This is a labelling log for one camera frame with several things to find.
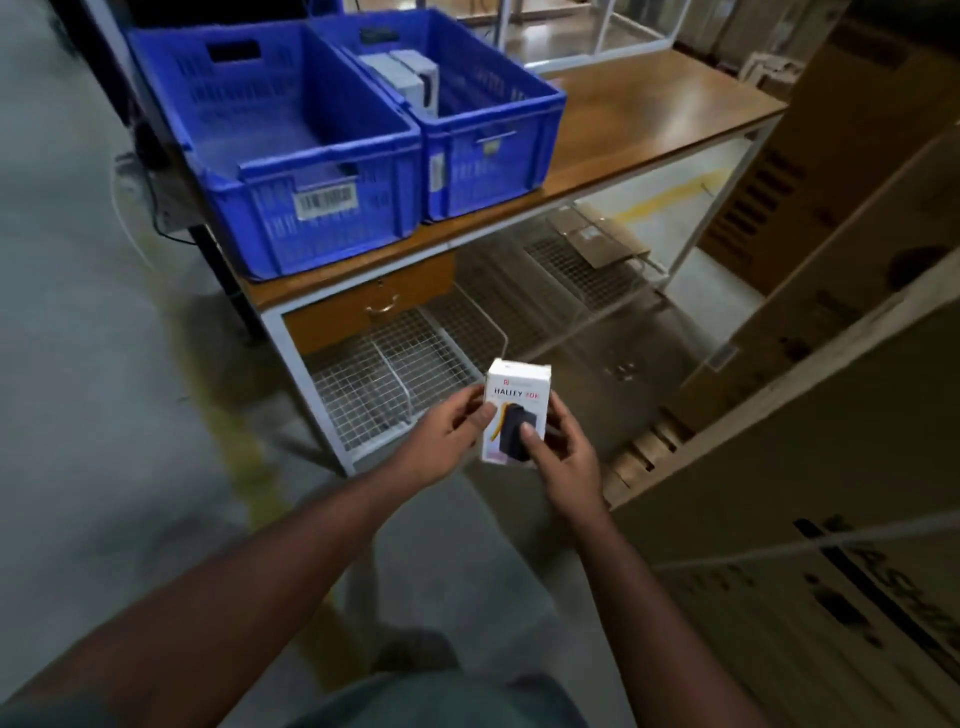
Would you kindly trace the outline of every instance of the blue plastic crate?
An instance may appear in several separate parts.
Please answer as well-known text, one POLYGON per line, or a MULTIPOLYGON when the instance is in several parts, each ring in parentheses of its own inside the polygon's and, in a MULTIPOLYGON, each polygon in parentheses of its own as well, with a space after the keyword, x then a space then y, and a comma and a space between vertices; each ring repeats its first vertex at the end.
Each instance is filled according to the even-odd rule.
POLYGON ((543 184, 564 113, 563 91, 437 10, 331 15, 310 25, 355 61, 410 48, 440 68, 435 117, 412 108, 363 66, 423 129, 426 219, 496 205, 543 184))
POLYGON ((131 47, 231 257, 271 279, 406 237, 421 132, 301 21, 133 31, 131 47))

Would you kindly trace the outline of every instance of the barcode label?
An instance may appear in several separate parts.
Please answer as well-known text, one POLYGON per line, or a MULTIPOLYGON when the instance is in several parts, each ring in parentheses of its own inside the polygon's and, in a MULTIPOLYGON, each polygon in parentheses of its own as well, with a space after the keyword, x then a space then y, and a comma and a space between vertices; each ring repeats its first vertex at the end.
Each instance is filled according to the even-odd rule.
POLYGON ((357 207, 357 185, 353 182, 334 184, 323 189, 312 189, 294 195, 298 220, 312 220, 315 217, 332 215, 345 209, 357 207))
POLYGON ((707 360, 707 366, 709 366, 714 372, 719 372, 730 363, 730 360, 733 359, 739 351, 740 349, 728 341, 716 352, 710 355, 709 359, 707 360))
POLYGON ((443 153, 430 156, 430 191, 439 192, 446 183, 446 157, 443 153))

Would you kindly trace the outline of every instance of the white plastic item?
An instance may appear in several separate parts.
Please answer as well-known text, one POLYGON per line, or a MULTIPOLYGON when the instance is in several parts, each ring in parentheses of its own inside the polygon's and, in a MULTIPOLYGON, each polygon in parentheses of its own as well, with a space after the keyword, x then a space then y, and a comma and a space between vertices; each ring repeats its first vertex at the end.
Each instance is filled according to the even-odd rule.
POLYGON ((392 59, 387 53, 361 56, 360 61, 379 73, 411 104, 420 109, 423 108, 423 81, 403 63, 392 59))
POLYGON ((496 405, 496 415, 484 430, 480 457, 485 463, 533 467, 520 441, 520 426, 531 425, 541 437, 546 432, 550 401, 549 366, 496 358, 487 371, 484 401, 496 405))
POLYGON ((423 82, 423 103, 421 107, 434 116, 440 115, 440 68, 418 51, 391 51, 390 56, 409 68, 423 82))

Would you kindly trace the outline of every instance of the person's left hand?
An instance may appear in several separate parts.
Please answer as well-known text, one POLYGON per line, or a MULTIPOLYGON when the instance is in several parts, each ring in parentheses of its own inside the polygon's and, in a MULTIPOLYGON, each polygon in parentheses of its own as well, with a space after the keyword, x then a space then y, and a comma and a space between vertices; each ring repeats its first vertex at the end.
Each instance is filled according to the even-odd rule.
POLYGON ((384 467, 418 488, 450 475, 496 414, 483 388, 473 384, 430 407, 384 467))

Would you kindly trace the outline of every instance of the person's left arm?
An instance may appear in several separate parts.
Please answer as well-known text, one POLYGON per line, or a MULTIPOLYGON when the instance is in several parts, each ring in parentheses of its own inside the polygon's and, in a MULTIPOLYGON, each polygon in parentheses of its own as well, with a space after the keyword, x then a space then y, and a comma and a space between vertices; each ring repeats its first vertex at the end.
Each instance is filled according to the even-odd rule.
POLYGON ((123 725, 216 725, 384 521, 457 466, 495 412, 482 392, 433 407, 383 465, 136 602, 12 701, 93 694, 123 725))

